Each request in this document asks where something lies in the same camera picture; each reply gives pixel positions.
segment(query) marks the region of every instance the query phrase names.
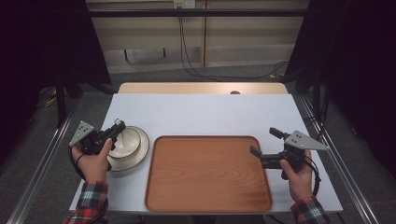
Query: plaid sleeve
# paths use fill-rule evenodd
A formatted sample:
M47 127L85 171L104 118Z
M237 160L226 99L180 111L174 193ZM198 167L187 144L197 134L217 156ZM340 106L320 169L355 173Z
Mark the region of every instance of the plaid sleeve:
M315 196L304 198L291 207L297 223L324 224L330 223L329 217Z
M76 213L64 220L64 224L89 223L104 207L107 196L108 184L105 182L86 181L82 186Z

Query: electrical cord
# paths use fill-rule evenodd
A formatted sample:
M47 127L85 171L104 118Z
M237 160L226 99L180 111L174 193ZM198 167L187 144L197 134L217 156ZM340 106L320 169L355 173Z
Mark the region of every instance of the electrical cord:
M262 78L262 77L269 77L271 75L276 75L276 71L279 70L281 67L283 67L284 64L289 63L289 62L280 62L280 63L276 63L274 65L274 69L273 71L264 74L262 76L256 76L256 77L232 77L232 76L203 76L201 75L199 72L197 72L190 61L190 57L189 54L187 52L187 45L186 45L186 40L184 37L184 25L183 25L183 19L181 17L178 17L178 23L179 23L179 34L180 34L180 57L181 57L181 63L184 67L184 70L186 70L187 73L189 73L192 76L195 77L203 77L203 78L209 78L211 80L217 81L217 82L222 82L222 80L218 80L218 78L237 78L237 79L258 79L258 78ZM186 67L186 65L184 64L184 59L183 59L183 50L184 53L186 54L186 58L187 61L189 63L190 68L192 69L193 72L189 71L188 68Z
M192 64L191 64L190 57L189 57L189 53L187 52L186 40L185 40L185 38L184 38L184 25L183 25L183 19L182 19L181 17L178 17L178 25L179 25L179 33L180 33L180 58L181 58L181 64L183 65L184 70L185 70L187 73L189 73L190 75L195 76L195 77L206 77L206 76L202 76L200 73L198 73L198 72L193 68L193 66L192 66ZM190 71L187 69L186 65L184 64L184 60L183 60L183 50L184 50L184 52L186 53L186 58L187 58L187 61L189 62L190 68L192 69L192 71L193 71L195 74L192 73L192 72L190 72ZM214 80L214 81L221 82L220 80L217 80L217 79L215 79L215 78L213 78L213 77L206 77L206 78L212 79L212 80Z

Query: wooden tray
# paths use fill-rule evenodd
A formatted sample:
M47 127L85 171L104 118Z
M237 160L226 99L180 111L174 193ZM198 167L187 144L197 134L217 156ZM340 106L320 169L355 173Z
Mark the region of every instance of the wooden tray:
M251 136L162 136L154 143L146 207L152 212L261 213L272 206Z

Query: white tabletop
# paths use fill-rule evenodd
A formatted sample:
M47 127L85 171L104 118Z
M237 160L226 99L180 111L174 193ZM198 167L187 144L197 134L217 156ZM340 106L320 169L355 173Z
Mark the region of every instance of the white tabletop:
M269 134L270 127L308 134L289 94L119 93L113 96L102 129L110 127L115 119L141 128L150 141L148 155L136 167L107 175L108 211L133 214L150 214L144 201L151 150L155 139L162 135L251 135L259 141L264 154L274 154L283 149L283 141ZM318 153L313 151L312 156L322 179L318 200L327 212L343 210ZM265 171L273 198L269 213L288 212L293 204L288 181L280 177L280 170ZM70 210L76 208L81 187L82 183Z

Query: human hand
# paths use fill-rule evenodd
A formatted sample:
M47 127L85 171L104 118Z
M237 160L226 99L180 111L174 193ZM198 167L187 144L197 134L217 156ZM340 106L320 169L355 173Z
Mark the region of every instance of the human hand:
M305 156L311 158L311 151L306 150ZM312 196L312 169L307 164L303 164L298 172L294 172L293 168L286 160L280 161L280 166L289 178L290 196L298 202L301 199Z
M101 181L106 182L107 173L107 155L113 146L111 138L108 138L98 155L83 155L78 160L78 168L85 176L86 181ZM82 152L77 147L72 147L73 160L76 160L82 155Z

